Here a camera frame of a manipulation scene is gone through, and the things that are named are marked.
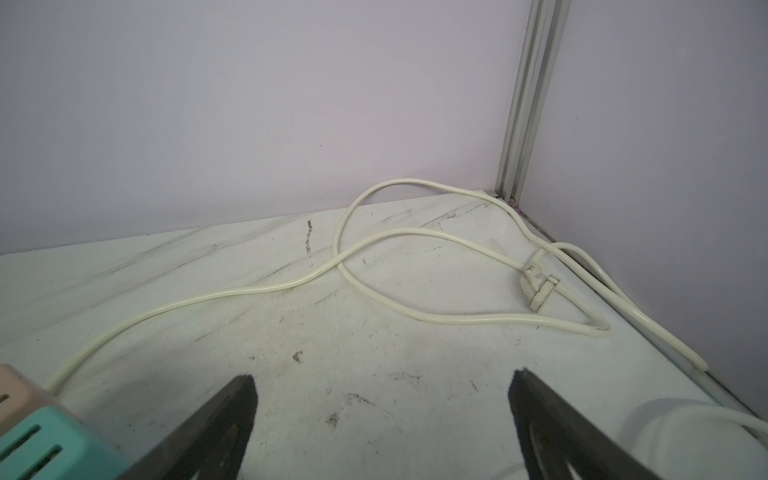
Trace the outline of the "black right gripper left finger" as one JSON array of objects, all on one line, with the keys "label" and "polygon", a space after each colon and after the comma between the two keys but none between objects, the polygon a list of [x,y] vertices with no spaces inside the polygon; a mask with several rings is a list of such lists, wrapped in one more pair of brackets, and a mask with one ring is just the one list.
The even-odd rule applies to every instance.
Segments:
[{"label": "black right gripper left finger", "polygon": [[236,479],[258,407],[254,378],[238,375],[122,479]]}]

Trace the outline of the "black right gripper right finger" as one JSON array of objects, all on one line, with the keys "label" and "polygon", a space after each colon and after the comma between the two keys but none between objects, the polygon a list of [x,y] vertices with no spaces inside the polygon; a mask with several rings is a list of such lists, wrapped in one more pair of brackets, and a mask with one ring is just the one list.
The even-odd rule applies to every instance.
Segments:
[{"label": "black right gripper right finger", "polygon": [[533,372],[514,372],[508,390],[530,479],[655,479]]}]

